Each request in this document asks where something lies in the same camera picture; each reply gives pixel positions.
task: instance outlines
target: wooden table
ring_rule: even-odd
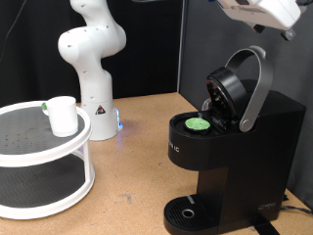
[[[173,164],[167,156],[168,123],[194,111],[178,93],[114,100],[122,131],[107,141],[91,142],[96,171],[90,193],[72,208],[33,220],[0,219],[0,235],[168,234],[164,206],[196,193],[198,173]],[[306,208],[292,193],[284,205]],[[273,225],[282,235],[312,235],[313,216],[282,211]],[[257,235],[251,228],[228,234]]]

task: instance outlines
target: blue led light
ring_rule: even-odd
[[[121,129],[123,127],[122,123],[119,122],[119,110],[117,110],[117,128]]]

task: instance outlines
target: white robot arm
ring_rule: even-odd
[[[133,2],[156,2],[163,0],[132,0]],[[265,26],[282,30],[286,40],[292,40],[293,25],[313,0],[207,0],[217,2],[225,14],[233,20],[248,24],[256,32]]]
[[[87,26],[69,30],[59,39],[61,56],[74,66],[81,90],[81,108],[91,118],[91,140],[116,135],[117,109],[112,101],[112,77],[103,70],[101,59],[125,47],[124,30],[114,21],[107,0],[70,0]]]

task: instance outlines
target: coffee maker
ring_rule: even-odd
[[[238,79],[250,56],[258,79]],[[202,111],[171,119],[168,157],[199,180],[194,195],[165,206],[170,234],[222,234],[278,218],[305,107],[270,90],[272,79],[262,48],[240,50],[208,76]]]

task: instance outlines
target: white rotating stand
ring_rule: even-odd
[[[94,183],[90,118],[77,108],[77,133],[56,137],[42,103],[0,109],[2,217],[30,219],[61,212],[85,197]]]

